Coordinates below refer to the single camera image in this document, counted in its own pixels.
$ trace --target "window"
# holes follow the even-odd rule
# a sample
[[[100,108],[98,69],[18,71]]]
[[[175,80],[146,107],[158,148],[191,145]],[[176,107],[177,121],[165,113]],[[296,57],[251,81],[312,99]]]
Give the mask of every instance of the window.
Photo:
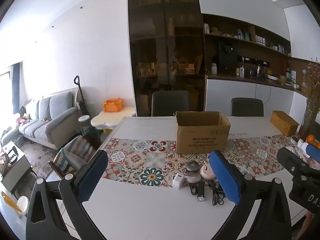
[[[10,116],[12,116],[12,86],[9,71],[0,75],[0,132],[8,127]]]

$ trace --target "plastic basket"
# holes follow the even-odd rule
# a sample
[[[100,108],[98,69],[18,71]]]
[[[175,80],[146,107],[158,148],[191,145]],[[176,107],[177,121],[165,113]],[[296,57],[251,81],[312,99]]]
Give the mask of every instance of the plastic basket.
[[[120,112],[124,108],[121,98],[104,101],[102,106],[104,112]]]

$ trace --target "blue curtain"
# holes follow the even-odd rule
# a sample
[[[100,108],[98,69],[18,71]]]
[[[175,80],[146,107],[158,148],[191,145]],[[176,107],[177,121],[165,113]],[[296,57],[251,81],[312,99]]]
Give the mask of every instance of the blue curtain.
[[[11,82],[12,82],[12,109],[13,109],[13,114],[15,114],[19,111],[20,63],[16,63],[12,65]]]

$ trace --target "striped chair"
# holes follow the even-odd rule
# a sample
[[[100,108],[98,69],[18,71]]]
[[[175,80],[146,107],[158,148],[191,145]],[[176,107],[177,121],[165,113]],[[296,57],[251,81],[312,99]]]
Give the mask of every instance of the striped chair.
[[[77,136],[71,142],[66,144],[65,147],[61,148],[53,161],[49,161],[51,168],[63,178],[68,173],[76,173],[77,165],[69,161],[69,156],[74,155],[74,158],[80,158],[83,163],[88,163],[98,150],[99,144],[90,144],[90,138],[86,136]]]

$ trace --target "patterned tablecloth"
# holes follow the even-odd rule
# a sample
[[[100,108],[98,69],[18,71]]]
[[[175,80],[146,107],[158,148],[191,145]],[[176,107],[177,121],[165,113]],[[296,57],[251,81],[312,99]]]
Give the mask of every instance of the patterned tablecloth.
[[[293,145],[284,135],[229,139],[223,155],[243,174],[258,178],[283,169],[276,154],[287,146]],[[178,155],[176,142],[165,140],[111,138],[104,150],[109,163],[103,178],[147,186],[172,187],[174,176],[186,173],[187,162],[208,160],[208,154]]]

